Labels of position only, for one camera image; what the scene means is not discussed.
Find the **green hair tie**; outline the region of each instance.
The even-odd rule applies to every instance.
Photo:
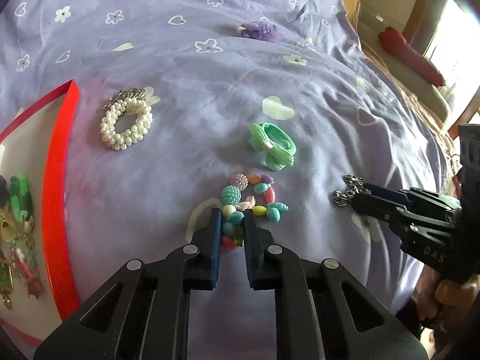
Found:
[[[257,152],[266,152],[265,162],[270,169],[278,171],[293,165],[297,147],[282,129],[271,123],[252,123],[250,134],[250,145]]]

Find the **pearl bracelet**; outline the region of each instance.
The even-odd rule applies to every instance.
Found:
[[[105,117],[102,117],[100,123],[100,134],[102,141],[106,143],[107,147],[115,150],[125,150],[133,143],[137,143],[143,139],[143,136],[148,133],[148,129],[153,122],[153,115],[151,114],[152,107],[147,105],[143,100],[145,97],[144,89],[132,88],[129,91],[120,91],[118,95],[112,97],[103,109]],[[127,115],[137,114],[135,124],[129,130],[119,134],[115,131],[115,123],[119,116],[123,113]]]

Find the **purple scrunchie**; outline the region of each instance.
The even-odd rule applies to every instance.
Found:
[[[265,42],[277,42],[280,40],[280,33],[273,23],[264,21],[247,21],[241,25],[244,27],[240,33],[244,38],[256,39]]]

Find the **red bead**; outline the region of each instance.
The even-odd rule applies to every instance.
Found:
[[[263,194],[263,197],[265,198],[265,201],[267,203],[275,203],[275,191],[272,187],[268,188],[268,190],[265,191]]]
[[[235,241],[227,237],[226,235],[222,235],[222,245],[225,248],[230,249],[231,251],[237,248],[237,245],[235,245]]]

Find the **bed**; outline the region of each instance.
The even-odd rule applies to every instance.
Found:
[[[428,115],[366,57],[343,1],[9,1],[0,130],[65,81],[81,92],[64,191],[80,300],[129,259],[152,262],[183,245],[232,174],[258,172],[274,177],[290,207],[278,223],[259,220],[277,242],[312,261],[338,259],[393,313],[404,305],[422,264],[384,223],[339,209],[331,195],[347,173],[440,191],[445,147]],[[239,34],[257,20],[274,23],[280,41]],[[145,139],[111,150],[99,133],[103,105],[130,88],[160,101]],[[263,122],[296,143],[293,166],[271,172],[250,147],[249,125]],[[205,201],[213,203],[192,219]],[[243,250],[222,250],[218,288],[191,297],[189,359],[273,359],[273,304],[273,293],[248,288]]]

